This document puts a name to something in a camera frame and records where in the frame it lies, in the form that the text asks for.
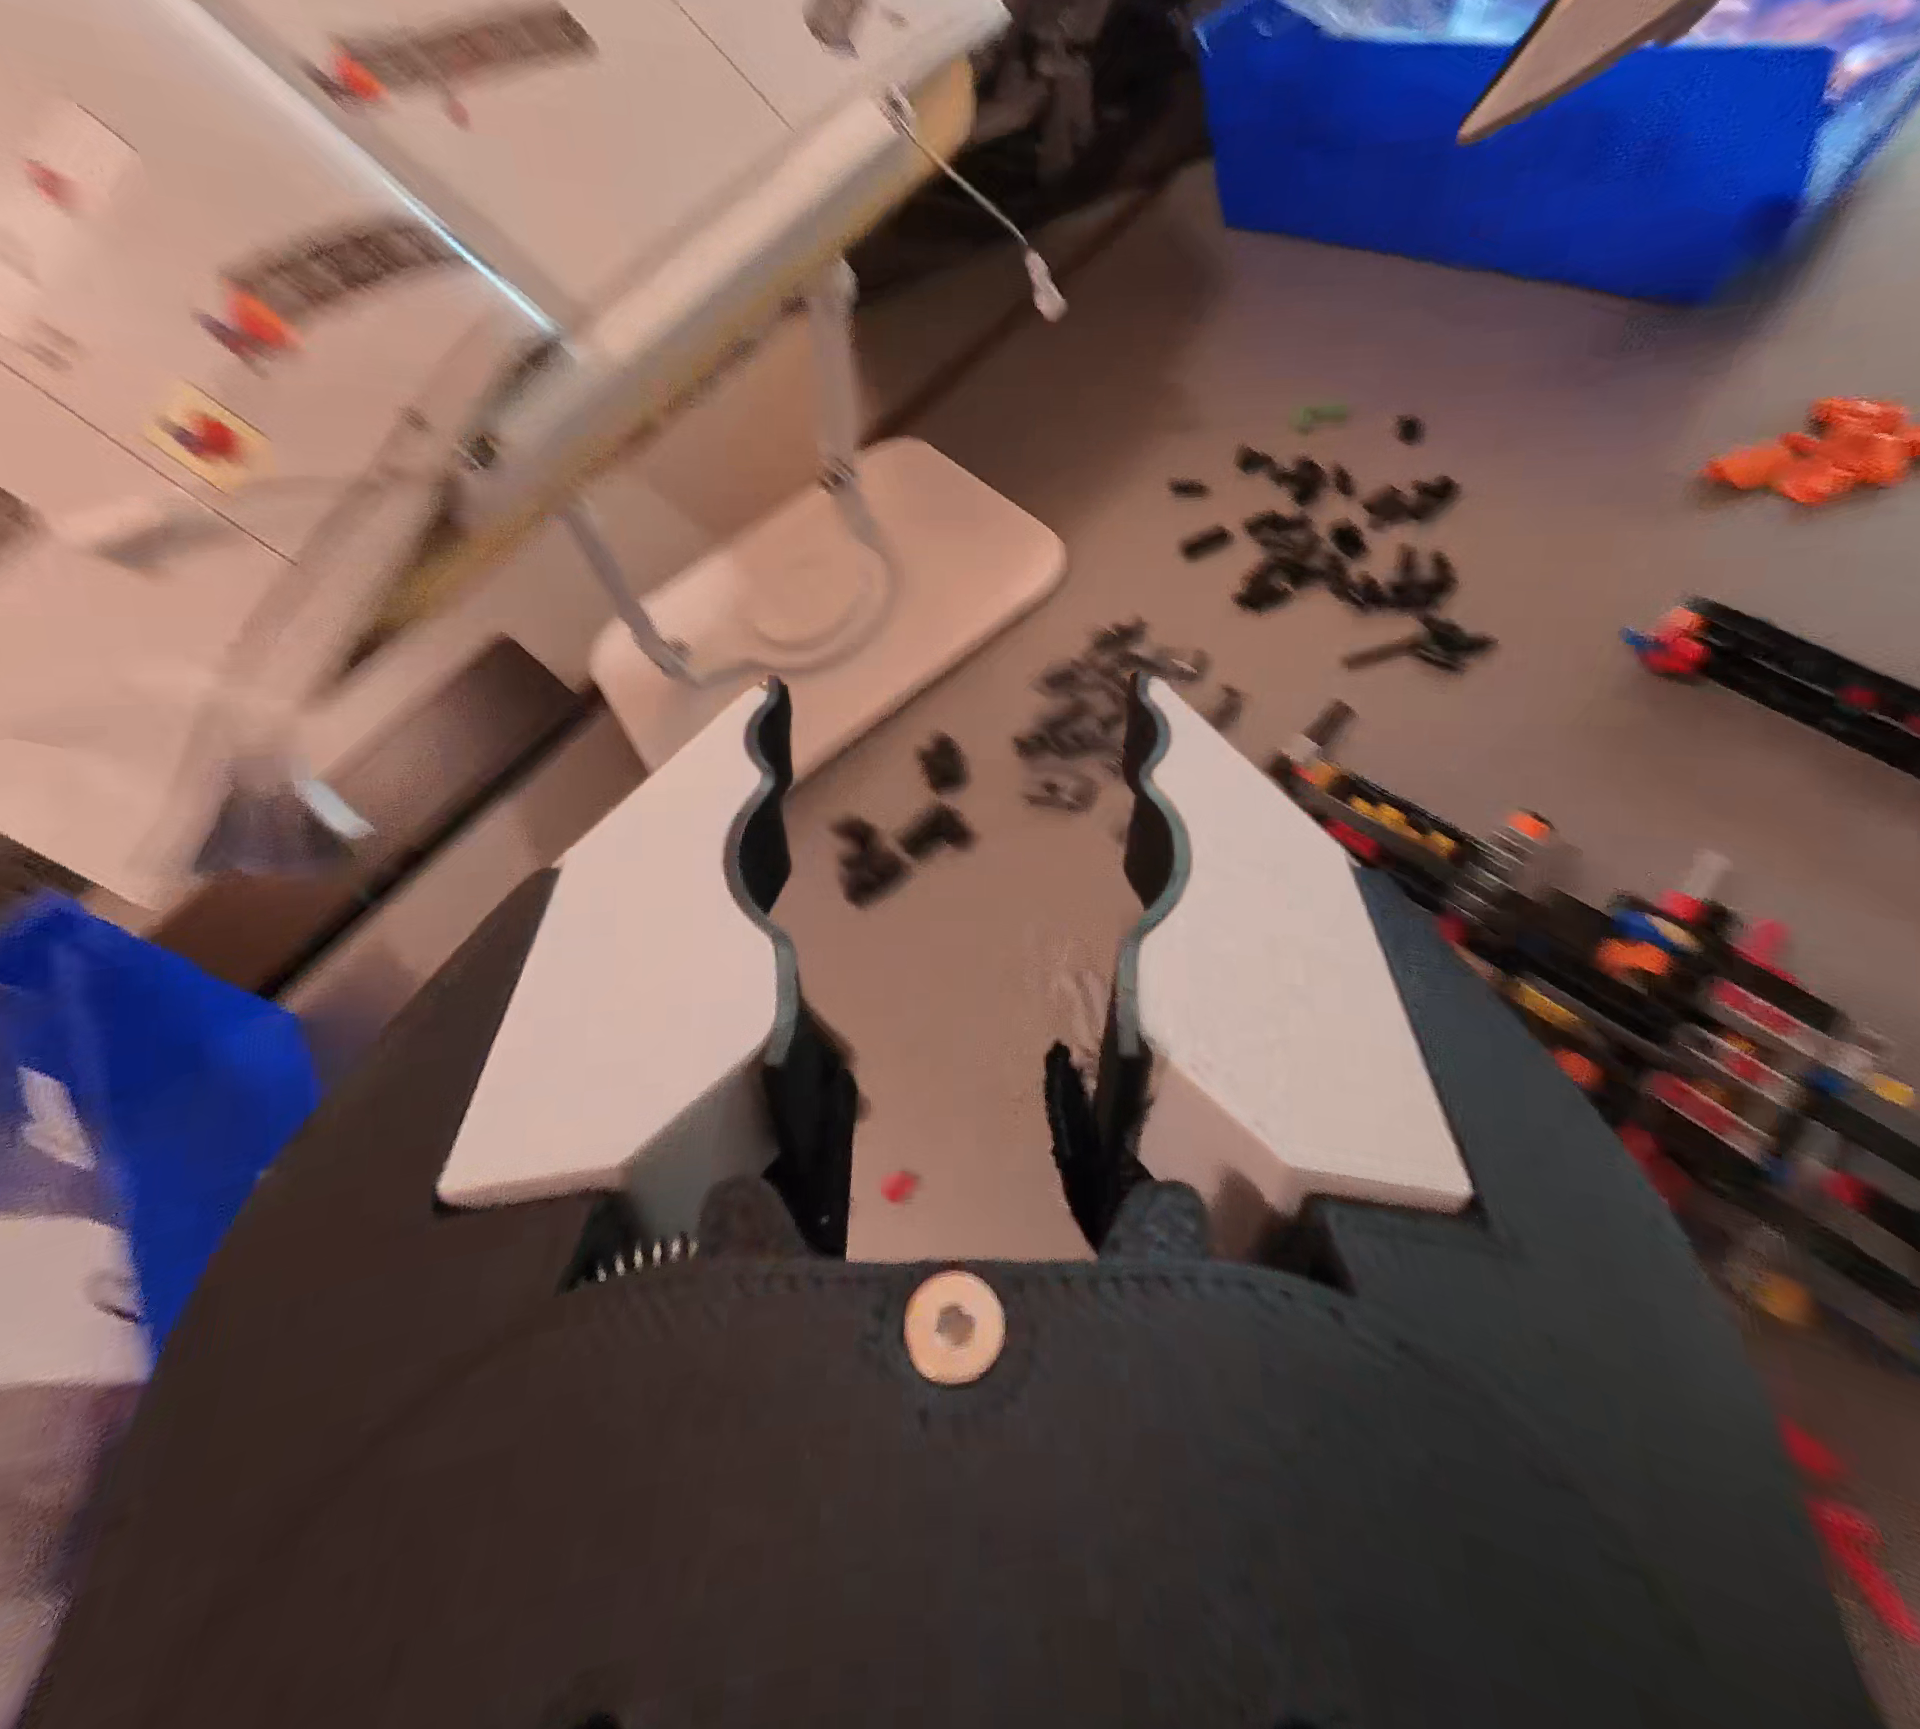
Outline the pile of red lego pieces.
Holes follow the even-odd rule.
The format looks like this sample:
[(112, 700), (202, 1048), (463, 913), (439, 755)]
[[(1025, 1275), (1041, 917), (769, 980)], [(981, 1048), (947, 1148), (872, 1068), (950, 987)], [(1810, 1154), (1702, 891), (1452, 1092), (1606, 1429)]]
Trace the pile of red lego pieces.
[(1778, 1429), (1799, 1478), (1805, 1513), (1840, 1589), (1853, 1598), (1890, 1640), (1916, 1648), (1916, 1613), (1890, 1573), (1881, 1530), (1845, 1497), (1845, 1466), (1799, 1424), (1782, 1418)]

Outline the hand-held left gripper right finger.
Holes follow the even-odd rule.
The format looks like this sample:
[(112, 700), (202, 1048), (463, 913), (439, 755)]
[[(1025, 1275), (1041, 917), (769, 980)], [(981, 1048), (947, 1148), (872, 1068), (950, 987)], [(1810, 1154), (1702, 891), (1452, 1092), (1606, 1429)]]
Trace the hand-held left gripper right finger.
[(1100, 1250), (1182, 1185), (1214, 1254), (1322, 1201), (1460, 1218), (1475, 1190), (1351, 856), (1162, 678), (1125, 686), (1115, 941), (1092, 1070), (1045, 1062), (1068, 1213)]

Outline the orange lego pieces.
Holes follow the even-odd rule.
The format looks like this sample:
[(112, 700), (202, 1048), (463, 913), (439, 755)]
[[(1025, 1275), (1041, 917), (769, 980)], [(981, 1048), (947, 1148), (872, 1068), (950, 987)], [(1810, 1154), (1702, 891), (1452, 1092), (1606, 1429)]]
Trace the orange lego pieces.
[(1714, 492), (1772, 495), (1801, 510), (1895, 489), (1918, 468), (1918, 423), (1903, 405), (1829, 396), (1801, 428), (1725, 451), (1702, 465)]

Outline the blue plastic bin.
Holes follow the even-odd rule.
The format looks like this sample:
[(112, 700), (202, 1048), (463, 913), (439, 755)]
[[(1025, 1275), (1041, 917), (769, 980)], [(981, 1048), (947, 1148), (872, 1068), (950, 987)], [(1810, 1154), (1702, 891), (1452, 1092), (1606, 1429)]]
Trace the blue plastic bin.
[(1916, 116), (1916, 0), (1725, 0), (1542, 112), (1456, 141), (1490, 42), (1197, 29), (1227, 226), (1620, 298), (1712, 303), (1799, 244)]
[(52, 895), (4, 918), (4, 1384), (143, 1382), (322, 1098), (297, 1021)]

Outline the long black lego beam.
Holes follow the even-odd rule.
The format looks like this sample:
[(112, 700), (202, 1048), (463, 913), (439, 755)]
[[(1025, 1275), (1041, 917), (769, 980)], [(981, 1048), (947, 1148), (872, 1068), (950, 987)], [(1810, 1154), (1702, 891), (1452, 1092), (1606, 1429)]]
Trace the long black lego beam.
[(1649, 674), (1721, 688), (1918, 778), (1918, 686), (1912, 683), (1700, 596), (1642, 626), (1624, 626), (1620, 641)]

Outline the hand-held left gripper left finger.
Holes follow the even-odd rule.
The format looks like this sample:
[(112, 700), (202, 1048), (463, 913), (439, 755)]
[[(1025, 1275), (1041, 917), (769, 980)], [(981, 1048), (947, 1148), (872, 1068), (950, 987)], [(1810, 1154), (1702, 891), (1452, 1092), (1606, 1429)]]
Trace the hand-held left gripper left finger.
[(694, 1237), (758, 1178), (820, 1256), (848, 1252), (851, 1051), (774, 910), (791, 875), (791, 698), (737, 692), (555, 862), (438, 1178), (462, 1213), (619, 1198)]

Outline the lego chassis assembly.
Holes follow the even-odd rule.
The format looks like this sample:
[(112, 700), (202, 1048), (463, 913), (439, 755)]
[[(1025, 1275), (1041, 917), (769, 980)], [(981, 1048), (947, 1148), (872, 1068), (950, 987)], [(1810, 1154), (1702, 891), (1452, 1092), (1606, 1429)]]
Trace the lego chassis assembly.
[(1721, 858), (1585, 901), (1540, 810), (1474, 832), (1312, 734), (1263, 770), (1548, 1047), (1750, 1310), (1827, 1320), (1916, 1373), (1916, 1079), (1715, 901)]

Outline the pile of black lego pieces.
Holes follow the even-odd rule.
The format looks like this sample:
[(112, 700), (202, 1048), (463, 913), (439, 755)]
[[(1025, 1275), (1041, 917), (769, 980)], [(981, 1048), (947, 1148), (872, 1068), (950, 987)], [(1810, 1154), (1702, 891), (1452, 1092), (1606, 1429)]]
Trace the pile of black lego pieces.
[[(1399, 634), (1348, 657), (1342, 668), (1415, 661), (1456, 674), (1497, 648), (1491, 633), (1467, 629), (1447, 613), (1460, 589), (1447, 551), (1401, 542), (1388, 568), (1372, 567), (1380, 533), (1420, 526), (1452, 510), (1462, 495), (1456, 479), (1430, 474), (1363, 495), (1351, 468), (1309, 454), (1283, 462), (1238, 445), (1232, 465), (1238, 474), (1269, 484), (1281, 502), (1238, 523), (1205, 523), (1175, 551), (1186, 564), (1248, 557), (1230, 593), (1238, 615), (1271, 617), (1319, 593), (1348, 613), (1394, 617), (1403, 625)], [(1248, 705), (1248, 692), (1221, 678), (1203, 648), (1156, 641), (1144, 617), (1100, 625), (1030, 685), (1032, 719), (1009, 740), (1022, 770), (1020, 794), (1030, 806), (1082, 814), (1117, 781), (1124, 705), (1137, 678), (1197, 688), (1205, 721), (1221, 732), (1235, 729)], [(972, 785), (972, 761), (957, 738), (946, 731), (926, 737), (916, 762), (927, 800), (897, 830), (879, 830), (857, 814), (829, 828), (839, 895), (851, 906), (889, 896), (919, 862), (961, 853), (976, 840), (955, 805)]]

